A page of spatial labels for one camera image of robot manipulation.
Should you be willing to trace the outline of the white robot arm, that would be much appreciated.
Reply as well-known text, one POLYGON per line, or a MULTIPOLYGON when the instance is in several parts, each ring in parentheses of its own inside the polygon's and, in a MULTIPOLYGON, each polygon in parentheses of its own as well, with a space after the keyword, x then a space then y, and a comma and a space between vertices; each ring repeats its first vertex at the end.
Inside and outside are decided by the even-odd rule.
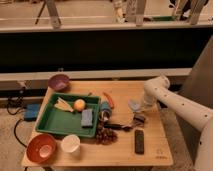
POLYGON ((145 81, 143 103, 153 106, 159 100, 200 131, 194 169, 213 171, 213 109, 169 91, 169 86, 170 81, 166 76, 145 81))

